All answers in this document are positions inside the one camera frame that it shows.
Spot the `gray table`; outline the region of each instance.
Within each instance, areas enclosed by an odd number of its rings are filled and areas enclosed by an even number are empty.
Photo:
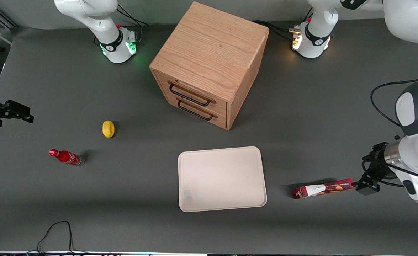
[[[0,251],[33,250],[52,223],[68,220],[85,251],[418,255],[418,204],[404,189],[298,201],[289,192],[298,183],[357,180],[371,146],[401,134],[369,93],[418,78],[418,45],[392,36],[382,20],[340,21],[327,52],[311,60],[271,34],[227,132],[168,105],[150,74],[172,30],[145,28],[138,55],[123,64],[106,60],[89,30],[17,32],[0,102],[26,104],[35,123],[0,128]],[[404,87],[378,92],[379,107],[393,115]],[[116,122],[113,139],[101,134],[105,120]],[[179,153],[251,145],[263,156],[266,206],[179,209]],[[51,148],[87,163],[60,164]],[[67,235],[56,227],[43,249],[67,250]]]

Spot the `plastic tray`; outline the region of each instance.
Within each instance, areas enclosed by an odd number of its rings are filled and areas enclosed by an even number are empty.
[[[179,155],[179,206],[184,212],[260,207],[266,204],[257,147],[212,149]]]

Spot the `wooden box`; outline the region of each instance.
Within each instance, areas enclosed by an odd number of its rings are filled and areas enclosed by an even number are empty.
[[[149,68],[169,104],[229,130],[268,35],[267,27],[193,2]]]

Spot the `bottle label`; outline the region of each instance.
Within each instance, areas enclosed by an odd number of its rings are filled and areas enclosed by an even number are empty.
[[[68,152],[69,159],[66,161],[66,164],[72,164],[72,165],[78,165],[81,163],[81,157],[79,157],[77,154],[73,154],[71,152]]]

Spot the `black metal handle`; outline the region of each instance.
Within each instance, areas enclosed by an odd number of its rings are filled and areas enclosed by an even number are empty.
[[[179,107],[181,110],[185,111],[185,112],[188,112],[188,113],[190,113],[190,114],[196,115],[197,117],[199,117],[199,118],[201,118],[201,119],[203,119],[203,120],[206,120],[206,121],[210,121],[210,120],[212,120],[212,118],[213,118],[213,115],[210,115],[210,117],[205,118],[205,117],[203,117],[202,115],[199,115],[198,113],[195,113],[195,112],[191,111],[190,109],[187,109],[187,108],[182,107],[182,106],[180,105],[180,103],[182,103],[182,101],[179,101],[179,102],[178,102],[178,107]]]
[[[180,97],[182,97],[182,98],[184,98],[184,99],[186,99],[186,100],[189,100],[189,101],[191,101],[191,102],[193,102],[193,103],[196,103],[196,104],[198,104],[199,106],[207,107],[207,105],[209,105],[209,103],[210,103],[210,100],[207,100],[207,102],[206,102],[206,103],[202,103],[202,102],[199,102],[199,101],[197,101],[197,100],[194,100],[194,99],[192,99],[192,98],[190,98],[190,97],[188,97],[188,96],[185,96],[185,95],[183,95],[183,94],[180,94],[179,92],[174,91],[174,90],[173,90],[173,87],[174,87],[174,84],[173,84],[173,83],[171,83],[171,85],[169,86],[169,90],[170,90],[173,94],[176,94],[176,95],[178,95],[178,96],[180,96]]]

